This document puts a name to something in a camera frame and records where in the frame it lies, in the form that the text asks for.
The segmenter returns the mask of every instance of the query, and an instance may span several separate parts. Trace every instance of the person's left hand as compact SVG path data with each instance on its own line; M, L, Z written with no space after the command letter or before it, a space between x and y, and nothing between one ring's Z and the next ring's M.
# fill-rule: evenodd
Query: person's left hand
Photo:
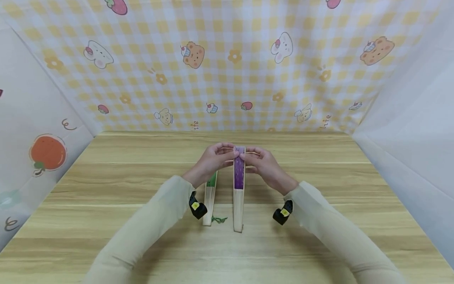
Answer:
M219 169L233 165L233 159L240 154L233 151L234 145L229 142L219 142L209 146L203 152L199 161L181 177L192 184L194 188L207 182Z

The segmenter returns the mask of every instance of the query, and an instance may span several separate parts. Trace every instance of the orange print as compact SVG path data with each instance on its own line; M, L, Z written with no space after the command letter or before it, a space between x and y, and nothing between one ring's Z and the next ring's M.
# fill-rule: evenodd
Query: orange print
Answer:
M66 161L64 142L52 134L40 135L30 148L30 159L35 162L34 177L41 176L45 171L56 170Z

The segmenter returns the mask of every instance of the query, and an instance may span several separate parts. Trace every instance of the yellow sticker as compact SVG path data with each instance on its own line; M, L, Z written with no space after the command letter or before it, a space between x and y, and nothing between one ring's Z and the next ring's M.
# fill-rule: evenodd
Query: yellow sticker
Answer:
M288 212L286 209L282 209L281 214L284 215L284 217L287 217L288 215L290 215L290 212Z
M197 208L198 208L199 206L200 206L200 204L199 204L198 202L194 202L194 203L191 205L192 209L194 209L194 210L197 210Z

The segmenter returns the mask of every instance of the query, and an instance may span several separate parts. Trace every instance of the green tassel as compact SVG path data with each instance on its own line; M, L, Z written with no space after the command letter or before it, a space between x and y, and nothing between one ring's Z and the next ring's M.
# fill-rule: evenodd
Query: green tassel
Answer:
M216 177L217 177L217 171L207 181L207 187L216 187Z
M212 222L213 222L213 221L216 221L218 224L224 223L226 220L227 220L227 217L225 217L225 218L216 218L216 217L214 217L214 216L211 217L211 221L212 221Z

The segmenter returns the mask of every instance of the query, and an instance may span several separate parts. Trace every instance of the finger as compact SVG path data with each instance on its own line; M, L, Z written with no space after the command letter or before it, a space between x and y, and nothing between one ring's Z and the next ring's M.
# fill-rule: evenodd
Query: finger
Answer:
M256 174L257 173L257 168L246 168L245 172L247 174Z
M260 155L256 153L246 153L246 155L252 156L254 158L260 159Z
M240 158L246 164L251 165L251 166L255 166L255 167L257 167L262 162L262 160L257 159L256 157L254 157L252 155L247 155L247 154L243 154L243 153L240 154Z
M265 149L256 146L250 146L246 147L246 152L255 152L257 154L261 154L262 152L265 152Z
M229 153L229 152L232 152L233 149L230 149L230 148L221 148L217 151L217 155L222 155L222 154L225 154L225 153Z
M224 169L224 168L227 168L227 167L230 167L230 166L233 166L233 161L227 161L227 162L224 162L220 169Z
M230 142L219 142L219 143L216 143L215 145L210 146L209 148L212 148L213 150L219 150L221 148L233 149L233 147L235 147L235 145L233 145L233 143L230 143Z
M223 162L233 160L234 158L238 157L239 154L240 154L240 152L238 152L238 151L230 151L230 152L222 154L222 155L217 155L216 157L219 159L219 161L221 161L223 163Z

